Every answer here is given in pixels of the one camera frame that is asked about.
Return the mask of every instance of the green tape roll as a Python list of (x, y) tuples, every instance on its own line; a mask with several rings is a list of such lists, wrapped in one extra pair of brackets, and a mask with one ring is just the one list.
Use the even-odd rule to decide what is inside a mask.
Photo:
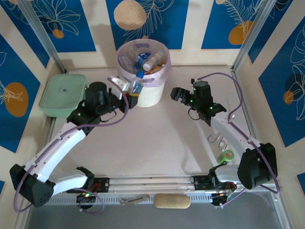
[(217, 163), (220, 165), (222, 162), (230, 162), (234, 158), (234, 153), (231, 150), (225, 150), (223, 153), (217, 158)]

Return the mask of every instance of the bottle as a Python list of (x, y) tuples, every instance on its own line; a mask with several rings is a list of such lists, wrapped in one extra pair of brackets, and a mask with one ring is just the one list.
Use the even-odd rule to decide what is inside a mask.
[(150, 55), (150, 53), (137, 53), (134, 47), (130, 47), (129, 53), (132, 55), (136, 64), (140, 67), (143, 67), (143, 64), (147, 61), (148, 56)]
[(131, 80), (132, 89), (130, 91), (130, 94), (139, 95), (141, 93), (141, 90), (143, 88), (143, 84), (142, 84), (143, 77), (144, 77), (144, 72), (138, 70), (136, 77), (134, 77)]
[(164, 52), (159, 50), (153, 57), (149, 58), (143, 63), (143, 69), (145, 71), (150, 71), (154, 66), (156, 66), (161, 58), (164, 56)]
[(133, 64), (131, 63), (131, 61), (129, 60), (126, 54), (120, 55), (118, 59), (119, 59), (119, 64), (124, 70), (128, 71), (131, 74), (136, 74)]

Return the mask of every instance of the white bucket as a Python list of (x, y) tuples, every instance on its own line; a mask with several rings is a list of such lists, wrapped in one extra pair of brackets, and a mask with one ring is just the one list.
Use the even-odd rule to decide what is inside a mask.
[(154, 55), (159, 50), (162, 50), (164, 52), (161, 61), (165, 63), (165, 66), (160, 71), (153, 74), (145, 75), (143, 77), (143, 89), (140, 93), (137, 106), (150, 107), (157, 104), (161, 100), (164, 89), (164, 83), (173, 70), (171, 65), (170, 53), (164, 44), (151, 39), (137, 39), (125, 43), (117, 51), (116, 62), (119, 76), (123, 76), (127, 79), (132, 79), (135, 77), (134, 74), (129, 73), (128, 71), (122, 68), (122, 66), (119, 64), (118, 56), (122, 54), (128, 55), (131, 46), (141, 43), (149, 44), (150, 53), (152, 55)]

